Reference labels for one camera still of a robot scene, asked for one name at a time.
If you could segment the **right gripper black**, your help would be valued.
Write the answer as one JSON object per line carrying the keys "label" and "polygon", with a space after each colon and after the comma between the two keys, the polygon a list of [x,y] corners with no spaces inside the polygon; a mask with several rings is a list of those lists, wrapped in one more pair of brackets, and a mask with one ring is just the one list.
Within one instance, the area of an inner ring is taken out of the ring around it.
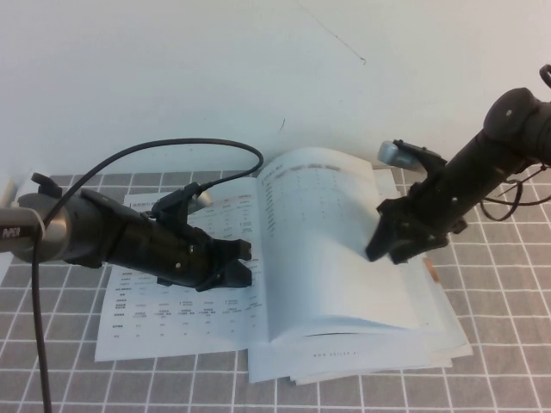
{"label": "right gripper black", "polygon": [[451,160],[424,147],[383,143],[382,163],[405,170],[426,171],[407,195],[385,199],[380,220],[365,252],[370,261],[389,253],[394,264],[408,262],[429,250],[445,247],[450,232],[467,227],[464,215],[496,188],[496,145],[469,143]]}

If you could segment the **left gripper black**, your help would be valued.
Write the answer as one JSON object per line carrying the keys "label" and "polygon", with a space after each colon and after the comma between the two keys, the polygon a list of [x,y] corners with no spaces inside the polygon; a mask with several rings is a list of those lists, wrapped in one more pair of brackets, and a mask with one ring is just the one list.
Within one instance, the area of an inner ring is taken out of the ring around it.
{"label": "left gripper black", "polygon": [[251,258],[251,244],[242,239],[214,240],[189,225],[172,231],[150,219],[125,224],[107,254],[108,263],[198,292],[249,287],[251,271],[242,262]]}

